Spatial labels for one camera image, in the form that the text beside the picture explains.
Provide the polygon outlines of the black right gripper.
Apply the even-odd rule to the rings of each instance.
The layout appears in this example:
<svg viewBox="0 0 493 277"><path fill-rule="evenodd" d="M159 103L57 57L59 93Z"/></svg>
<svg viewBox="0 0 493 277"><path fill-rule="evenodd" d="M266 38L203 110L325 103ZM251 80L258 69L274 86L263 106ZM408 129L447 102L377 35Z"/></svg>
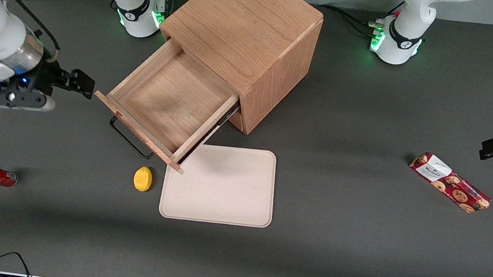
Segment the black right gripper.
<svg viewBox="0 0 493 277"><path fill-rule="evenodd" d="M53 88L78 92L90 100L95 81L80 69L64 70L60 62L42 60L35 69L21 76L20 88L28 91L37 90L51 96Z"/></svg>

